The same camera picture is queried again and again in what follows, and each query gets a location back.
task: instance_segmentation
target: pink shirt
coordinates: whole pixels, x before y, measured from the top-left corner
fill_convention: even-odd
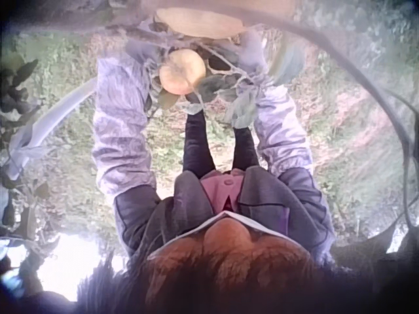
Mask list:
[[[201,184],[215,214],[224,210],[238,212],[238,198],[242,190],[244,171],[233,169],[229,175],[214,170],[201,179]]]

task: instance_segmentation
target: purple patterned sleeve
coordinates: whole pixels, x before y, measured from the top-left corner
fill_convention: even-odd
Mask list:
[[[99,189],[113,201],[140,185],[156,188],[151,154],[142,131],[149,77],[144,66],[123,54],[98,60],[93,158]]]

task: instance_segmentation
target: person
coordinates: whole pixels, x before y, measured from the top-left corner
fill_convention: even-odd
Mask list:
[[[130,257],[115,273],[110,254],[79,286],[77,302],[47,294],[48,313],[361,313],[371,282],[333,265],[327,202],[312,153],[284,86],[267,84],[261,38],[240,36],[238,67],[258,88],[255,131],[234,129],[232,170],[216,170],[203,111],[188,115],[183,171],[161,200],[143,131],[149,93],[145,62],[155,47],[98,62],[93,158],[99,189],[113,204]]]

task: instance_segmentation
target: branch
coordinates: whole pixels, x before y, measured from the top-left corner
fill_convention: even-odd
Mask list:
[[[248,73],[246,71],[244,71],[244,70],[240,69],[239,67],[236,67],[235,65],[233,65],[223,55],[219,54],[214,49],[210,48],[209,46],[207,46],[206,44],[203,44],[203,43],[196,43],[196,44],[198,46],[202,47],[203,49],[207,50],[208,52],[211,52],[214,56],[223,60],[228,66],[230,66],[232,69],[234,69],[237,73],[240,73],[242,76],[244,76],[245,78],[247,78],[251,82],[254,82],[253,79],[248,75]]]

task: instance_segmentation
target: ground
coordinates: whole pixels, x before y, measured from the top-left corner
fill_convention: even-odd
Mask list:
[[[296,19],[322,27],[377,83],[419,107],[418,20],[391,7],[342,7],[343,13],[303,2]],[[360,18],[366,20],[366,12],[371,24],[356,29],[365,23]],[[27,85],[43,101],[43,111],[94,77],[98,54],[119,44],[101,35],[61,33],[21,34],[16,39],[16,49],[26,60],[39,58]],[[276,42],[268,39],[268,49],[275,49]],[[305,45],[306,67],[289,84],[289,92],[311,141],[315,177],[327,196],[338,243],[359,241],[389,226],[401,212],[401,146],[371,96],[328,55],[310,43]],[[393,106],[411,128],[409,112],[397,102]],[[223,110],[217,104],[206,108],[207,129],[216,166],[228,170],[234,138],[219,123]],[[112,209],[96,188],[91,159],[93,112],[91,97],[48,137],[45,145],[53,151],[29,164],[25,180],[39,179],[50,187],[49,199],[39,206],[39,217],[50,217],[62,232],[118,247]],[[147,128],[161,198],[172,194],[173,181],[181,171],[185,120],[186,114],[173,107],[159,113]]]

